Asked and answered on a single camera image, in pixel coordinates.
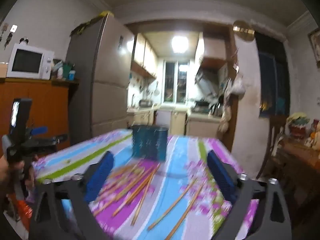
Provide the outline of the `person's left hand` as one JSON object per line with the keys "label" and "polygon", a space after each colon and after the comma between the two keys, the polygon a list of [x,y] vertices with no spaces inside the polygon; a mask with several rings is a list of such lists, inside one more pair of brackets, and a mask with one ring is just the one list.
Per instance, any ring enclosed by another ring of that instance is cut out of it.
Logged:
{"label": "person's left hand", "polygon": [[[9,164],[4,155],[1,157],[1,202],[3,202],[3,199],[12,187],[10,182],[12,176],[16,171],[24,169],[24,166],[25,162],[23,160],[18,163]],[[32,166],[29,167],[29,177],[25,180],[25,186],[29,190],[32,190],[35,186],[34,169]]]}

